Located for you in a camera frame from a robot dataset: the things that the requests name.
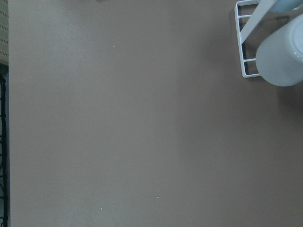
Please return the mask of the pale grey cup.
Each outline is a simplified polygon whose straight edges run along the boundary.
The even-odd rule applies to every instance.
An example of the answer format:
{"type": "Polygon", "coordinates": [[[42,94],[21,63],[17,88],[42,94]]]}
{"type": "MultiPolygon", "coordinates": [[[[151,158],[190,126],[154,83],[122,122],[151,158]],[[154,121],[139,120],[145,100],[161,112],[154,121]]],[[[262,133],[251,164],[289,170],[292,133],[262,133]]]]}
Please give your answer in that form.
{"type": "Polygon", "coordinates": [[[288,87],[303,81],[303,16],[285,24],[257,49],[256,66],[267,82],[288,87]]]}

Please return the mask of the light blue cup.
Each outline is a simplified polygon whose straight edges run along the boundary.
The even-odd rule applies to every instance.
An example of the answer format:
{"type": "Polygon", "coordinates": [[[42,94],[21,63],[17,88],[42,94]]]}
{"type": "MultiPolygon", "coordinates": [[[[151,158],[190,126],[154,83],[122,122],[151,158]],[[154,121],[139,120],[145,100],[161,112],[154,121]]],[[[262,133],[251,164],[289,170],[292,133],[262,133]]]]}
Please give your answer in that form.
{"type": "Polygon", "coordinates": [[[269,11],[283,13],[294,10],[303,4],[303,0],[277,0],[269,11]]]}

